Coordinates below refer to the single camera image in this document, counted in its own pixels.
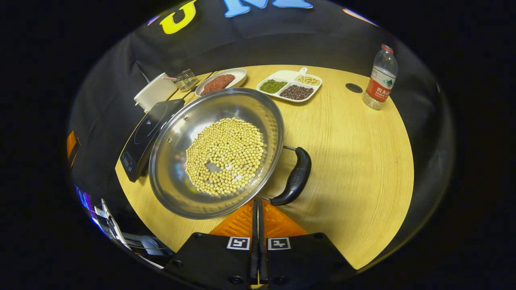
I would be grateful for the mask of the clear water bottle red label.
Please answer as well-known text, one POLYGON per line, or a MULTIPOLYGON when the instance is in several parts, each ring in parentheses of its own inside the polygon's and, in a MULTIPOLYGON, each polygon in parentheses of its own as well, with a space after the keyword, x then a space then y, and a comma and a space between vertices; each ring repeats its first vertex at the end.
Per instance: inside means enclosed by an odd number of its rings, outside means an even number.
POLYGON ((363 102, 373 110, 381 110, 392 92, 398 75, 398 62, 393 48, 382 44, 373 62, 363 102))

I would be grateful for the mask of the steel pot with black handle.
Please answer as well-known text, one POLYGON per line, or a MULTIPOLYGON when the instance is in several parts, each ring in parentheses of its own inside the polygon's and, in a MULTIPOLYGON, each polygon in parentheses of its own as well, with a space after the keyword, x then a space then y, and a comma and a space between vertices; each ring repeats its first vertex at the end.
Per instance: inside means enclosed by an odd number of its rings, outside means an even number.
POLYGON ((153 193, 169 211, 188 219, 212 219, 231 213, 259 195, 273 175, 286 146, 279 107, 267 95, 249 88, 229 88, 191 101, 163 127, 150 155, 153 193), (237 193, 212 196, 197 191, 185 170, 186 149, 199 132, 223 118, 237 118, 260 129, 265 156, 256 178, 237 193))

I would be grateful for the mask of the black induction cooktop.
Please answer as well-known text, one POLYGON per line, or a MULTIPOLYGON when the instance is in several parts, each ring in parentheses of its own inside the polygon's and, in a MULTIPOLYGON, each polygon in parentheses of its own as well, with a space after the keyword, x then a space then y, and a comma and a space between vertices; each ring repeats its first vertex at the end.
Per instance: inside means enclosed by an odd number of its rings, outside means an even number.
POLYGON ((119 160, 135 183, 148 170, 151 150, 162 127, 185 105, 184 99, 159 101, 143 117, 123 148, 119 160))

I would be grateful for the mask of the white divided dish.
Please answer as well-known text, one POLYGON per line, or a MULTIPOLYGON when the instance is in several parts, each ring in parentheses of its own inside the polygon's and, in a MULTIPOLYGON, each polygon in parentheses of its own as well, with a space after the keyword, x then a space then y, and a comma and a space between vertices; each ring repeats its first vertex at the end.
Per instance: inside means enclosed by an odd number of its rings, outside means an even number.
POLYGON ((321 87, 323 81, 322 81, 322 79, 320 77, 317 77, 317 76, 312 75, 312 74, 308 74, 307 71, 308 71, 308 68, 306 68, 306 67, 301 68, 299 71, 291 71, 291 70, 280 70, 280 71, 277 71, 277 72, 269 75, 268 77, 266 77, 263 81, 261 81, 256 86, 256 90, 258 90, 261 93, 267 94, 270 97, 276 97, 278 99, 285 100, 285 101, 290 101, 290 102, 293 102, 293 103, 302 103, 302 102, 308 101, 309 99, 311 99, 311 97, 313 97, 313 95, 317 92, 317 90, 319 90, 319 88, 321 87), (311 85, 299 83, 298 81, 296 81, 296 79, 298 77, 300 77, 300 76, 308 76, 308 77, 313 77, 313 78, 319 79, 320 80, 320 85, 319 86, 311 86, 311 85), (267 81, 269 79, 274 79, 276 81, 287 81, 287 85, 285 85, 282 89, 280 89, 277 93, 274 93, 274 94, 266 93, 266 92, 263 92, 263 91, 259 90, 260 86, 265 81, 267 81), (283 90, 285 90, 286 88, 288 88, 291 85, 298 85, 298 86, 302 86, 302 87, 313 88, 314 92, 308 98, 306 98, 304 100, 291 100, 291 99, 287 99, 287 98, 284 98, 284 97, 280 97, 279 94, 283 90))

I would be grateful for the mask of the pile of soybeans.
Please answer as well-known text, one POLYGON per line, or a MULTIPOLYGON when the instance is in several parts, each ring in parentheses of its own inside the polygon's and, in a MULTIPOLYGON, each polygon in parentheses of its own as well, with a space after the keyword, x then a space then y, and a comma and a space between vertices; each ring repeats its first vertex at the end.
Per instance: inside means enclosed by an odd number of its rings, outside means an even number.
POLYGON ((265 157, 263 141, 255 125, 223 118, 201 130, 186 149, 186 173, 199 192, 237 193, 256 178, 265 157))

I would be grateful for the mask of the white toaster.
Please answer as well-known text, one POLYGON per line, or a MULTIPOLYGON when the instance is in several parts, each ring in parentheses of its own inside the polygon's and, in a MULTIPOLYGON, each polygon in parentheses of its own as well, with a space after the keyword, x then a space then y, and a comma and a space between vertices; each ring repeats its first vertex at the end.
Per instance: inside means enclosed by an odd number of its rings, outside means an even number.
POLYGON ((158 102, 168 100, 177 90, 177 85, 171 77, 163 72, 136 94, 135 106, 148 113, 158 102))

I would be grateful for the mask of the heap of green beans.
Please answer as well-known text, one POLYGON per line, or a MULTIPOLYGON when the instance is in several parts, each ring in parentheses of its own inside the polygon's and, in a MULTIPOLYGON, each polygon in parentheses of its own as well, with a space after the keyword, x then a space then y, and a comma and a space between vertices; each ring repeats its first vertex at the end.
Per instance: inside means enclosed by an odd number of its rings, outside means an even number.
POLYGON ((282 89, 285 85, 287 85, 287 81, 276 81, 274 79, 269 79, 260 86, 259 90, 274 94, 282 89))

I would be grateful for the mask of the red meat piece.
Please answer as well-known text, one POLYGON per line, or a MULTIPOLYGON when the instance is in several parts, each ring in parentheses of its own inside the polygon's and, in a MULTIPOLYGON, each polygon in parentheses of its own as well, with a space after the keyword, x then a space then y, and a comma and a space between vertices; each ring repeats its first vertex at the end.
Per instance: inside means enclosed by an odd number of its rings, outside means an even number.
POLYGON ((212 81, 212 87, 216 90, 219 90, 219 89, 224 89, 226 88, 232 81, 234 81, 235 79, 235 76, 232 75, 232 74, 223 74, 223 75, 219 75, 217 76, 213 81, 212 81))
POLYGON ((213 79, 212 81, 210 81, 209 83, 207 83, 204 86, 204 90, 200 93, 200 96, 204 96, 205 94, 208 94, 208 93, 211 93, 211 92, 214 92, 217 90, 221 90, 223 88, 225 88, 225 85, 223 84, 222 81, 213 79))

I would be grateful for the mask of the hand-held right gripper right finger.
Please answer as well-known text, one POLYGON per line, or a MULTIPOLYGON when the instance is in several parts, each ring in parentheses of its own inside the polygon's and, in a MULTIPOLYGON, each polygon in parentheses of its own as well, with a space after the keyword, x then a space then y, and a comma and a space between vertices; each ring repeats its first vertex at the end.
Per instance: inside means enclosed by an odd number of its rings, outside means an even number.
POLYGON ((358 271, 322 232, 265 237, 265 205, 258 200, 258 283, 264 286, 337 286, 358 271))

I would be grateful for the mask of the heap of dark red beans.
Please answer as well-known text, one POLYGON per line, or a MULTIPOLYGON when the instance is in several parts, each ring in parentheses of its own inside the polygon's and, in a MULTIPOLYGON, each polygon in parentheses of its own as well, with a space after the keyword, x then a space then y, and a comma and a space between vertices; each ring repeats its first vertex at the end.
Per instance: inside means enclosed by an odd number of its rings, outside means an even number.
POLYGON ((314 92, 313 88, 291 85, 283 90, 279 96, 291 100, 304 100, 314 92))

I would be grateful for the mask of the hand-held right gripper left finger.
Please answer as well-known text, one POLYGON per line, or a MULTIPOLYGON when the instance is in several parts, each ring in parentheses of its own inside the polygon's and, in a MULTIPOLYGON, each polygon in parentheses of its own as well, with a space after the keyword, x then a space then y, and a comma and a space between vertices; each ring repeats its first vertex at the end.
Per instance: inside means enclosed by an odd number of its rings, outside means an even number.
POLYGON ((251 204, 251 235, 195 232, 164 266, 193 288, 249 288, 259 283, 258 201, 251 204))

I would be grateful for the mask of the round white plate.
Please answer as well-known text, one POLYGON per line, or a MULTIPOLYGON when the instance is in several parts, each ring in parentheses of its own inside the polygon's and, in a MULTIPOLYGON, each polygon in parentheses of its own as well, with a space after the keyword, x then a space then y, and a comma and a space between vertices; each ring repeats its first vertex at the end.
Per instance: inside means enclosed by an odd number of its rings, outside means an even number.
POLYGON ((211 75, 206 80, 204 80, 201 84, 199 84, 199 86, 197 86, 197 88, 195 90, 196 97, 201 97, 202 96, 202 93, 205 90, 205 86, 208 83, 211 83, 217 77, 220 77, 222 75, 227 75, 227 74, 231 74, 235 78, 231 82, 229 82, 225 87, 223 87, 223 89, 225 89, 225 88, 233 88, 233 87, 240 87, 247 79, 247 71, 245 69, 243 69, 243 68, 229 68, 229 69, 227 69, 225 71, 220 71, 218 73, 215 73, 214 75, 211 75))

